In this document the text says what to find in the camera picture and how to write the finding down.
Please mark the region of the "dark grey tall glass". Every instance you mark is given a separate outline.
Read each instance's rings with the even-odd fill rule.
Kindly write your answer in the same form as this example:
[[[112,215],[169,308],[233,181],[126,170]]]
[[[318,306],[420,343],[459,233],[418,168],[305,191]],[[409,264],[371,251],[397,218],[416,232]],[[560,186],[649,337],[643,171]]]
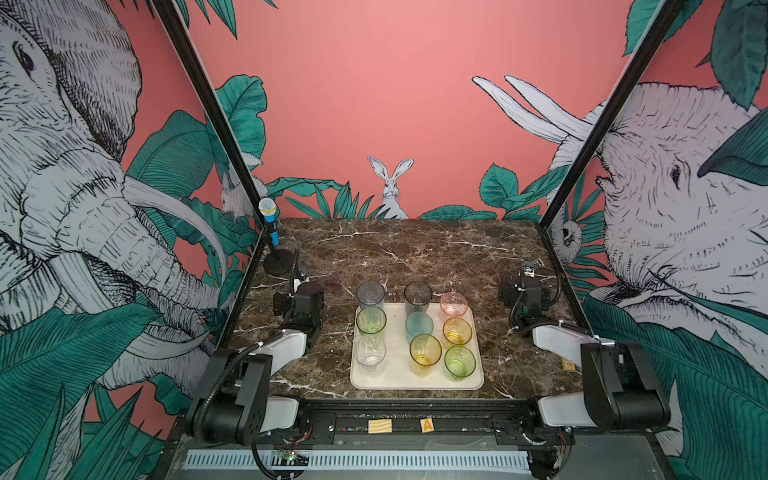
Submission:
[[[412,281],[404,289],[406,315],[416,312],[425,313],[432,301],[433,291],[424,281]]]

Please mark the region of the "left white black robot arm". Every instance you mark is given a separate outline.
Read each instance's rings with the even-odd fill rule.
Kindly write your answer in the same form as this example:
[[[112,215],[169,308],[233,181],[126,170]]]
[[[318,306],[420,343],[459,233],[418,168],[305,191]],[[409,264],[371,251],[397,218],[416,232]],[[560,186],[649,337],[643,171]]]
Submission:
[[[184,418],[185,433],[200,445],[247,446],[263,432],[294,425],[299,402],[272,396],[270,379],[315,344],[324,289],[307,281],[292,295],[278,293],[275,304],[283,323],[268,339],[240,350],[219,348],[209,360]]]

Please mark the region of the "blue tall plastic glass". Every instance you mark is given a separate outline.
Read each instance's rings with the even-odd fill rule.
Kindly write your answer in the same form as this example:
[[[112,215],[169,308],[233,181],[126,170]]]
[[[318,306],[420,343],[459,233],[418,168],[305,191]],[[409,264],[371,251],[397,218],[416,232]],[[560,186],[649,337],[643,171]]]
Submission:
[[[378,281],[364,281],[358,286],[356,291],[356,300],[360,309],[371,306],[383,308],[386,297],[386,288]]]

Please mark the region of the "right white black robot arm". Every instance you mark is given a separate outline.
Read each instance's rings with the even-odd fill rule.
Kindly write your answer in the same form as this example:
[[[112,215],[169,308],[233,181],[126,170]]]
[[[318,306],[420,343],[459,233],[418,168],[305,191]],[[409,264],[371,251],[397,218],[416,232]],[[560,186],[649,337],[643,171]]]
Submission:
[[[557,300],[525,272],[500,279],[498,299],[509,309],[513,333],[574,364],[582,390],[533,401],[538,423],[553,428],[603,431],[660,427],[671,420],[668,396],[642,346],[600,337],[585,327],[555,320],[546,311]]]

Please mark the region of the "light green tall glass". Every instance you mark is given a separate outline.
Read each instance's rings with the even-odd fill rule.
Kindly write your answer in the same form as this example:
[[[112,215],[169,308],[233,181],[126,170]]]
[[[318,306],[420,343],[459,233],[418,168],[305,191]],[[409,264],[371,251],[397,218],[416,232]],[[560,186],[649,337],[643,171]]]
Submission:
[[[356,342],[380,342],[385,340],[387,315],[376,305],[366,306],[357,312],[355,319]]]

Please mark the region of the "short yellow glass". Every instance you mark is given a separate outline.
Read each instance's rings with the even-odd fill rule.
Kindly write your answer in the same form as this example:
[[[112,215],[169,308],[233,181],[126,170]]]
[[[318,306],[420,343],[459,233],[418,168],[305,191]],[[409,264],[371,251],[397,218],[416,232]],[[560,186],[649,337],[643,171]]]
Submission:
[[[467,344],[473,338],[473,329],[467,320],[452,317],[444,322],[442,335],[449,345],[460,346]]]

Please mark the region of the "frosted teal textured glass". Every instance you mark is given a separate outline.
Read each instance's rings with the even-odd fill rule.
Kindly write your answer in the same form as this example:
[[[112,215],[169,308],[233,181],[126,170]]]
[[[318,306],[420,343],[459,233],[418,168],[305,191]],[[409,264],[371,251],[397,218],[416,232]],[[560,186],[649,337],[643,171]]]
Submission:
[[[420,335],[431,335],[434,330],[434,321],[426,312],[416,311],[405,320],[407,341],[411,342]]]

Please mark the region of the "short green glass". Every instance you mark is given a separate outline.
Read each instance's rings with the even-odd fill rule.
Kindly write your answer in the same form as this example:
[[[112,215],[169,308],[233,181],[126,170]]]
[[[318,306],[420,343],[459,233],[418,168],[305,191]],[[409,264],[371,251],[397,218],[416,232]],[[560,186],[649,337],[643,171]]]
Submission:
[[[461,380],[475,372],[477,359],[474,353],[466,346],[454,345],[446,351],[444,365],[450,378]]]

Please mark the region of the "beige plastic tray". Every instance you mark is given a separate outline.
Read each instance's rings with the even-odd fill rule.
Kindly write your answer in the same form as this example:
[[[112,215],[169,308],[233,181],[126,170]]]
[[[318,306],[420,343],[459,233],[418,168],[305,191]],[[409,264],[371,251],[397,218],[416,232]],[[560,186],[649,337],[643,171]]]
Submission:
[[[383,345],[385,353],[380,362],[364,365],[358,361],[358,347],[363,334],[353,328],[353,350],[351,354],[350,381],[357,389],[363,390],[477,390],[484,383],[484,372],[479,352],[477,332],[465,347],[475,357],[475,369],[465,378],[449,373],[444,360],[423,371],[418,371],[412,360],[407,341],[405,304],[386,303],[383,310],[387,316],[385,328],[373,336],[375,347]]]

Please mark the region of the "tall yellow glass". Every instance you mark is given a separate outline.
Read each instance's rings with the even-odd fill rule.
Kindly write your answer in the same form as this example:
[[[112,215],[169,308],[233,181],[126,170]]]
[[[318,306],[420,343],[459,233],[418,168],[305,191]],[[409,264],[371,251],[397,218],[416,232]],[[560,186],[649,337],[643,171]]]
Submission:
[[[442,358],[442,344],[431,334],[415,336],[409,344],[410,368],[417,377],[431,374]]]

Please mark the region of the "pink short glass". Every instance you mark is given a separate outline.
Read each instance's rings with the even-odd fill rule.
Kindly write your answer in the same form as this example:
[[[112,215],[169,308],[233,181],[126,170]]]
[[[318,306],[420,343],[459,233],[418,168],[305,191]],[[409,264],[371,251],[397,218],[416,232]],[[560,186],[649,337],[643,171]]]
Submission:
[[[456,291],[446,292],[441,295],[440,318],[447,320],[453,317],[462,317],[469,309],[467,298]]]

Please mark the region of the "clear faceted glass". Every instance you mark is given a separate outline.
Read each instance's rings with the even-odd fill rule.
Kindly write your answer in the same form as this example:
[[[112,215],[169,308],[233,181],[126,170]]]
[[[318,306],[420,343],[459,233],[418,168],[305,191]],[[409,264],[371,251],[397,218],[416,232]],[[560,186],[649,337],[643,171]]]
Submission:
[[[386,342],[382,336],[365,334],[356,341],[354,357],[363,370],[374,371],[383,362],[386,354]]]

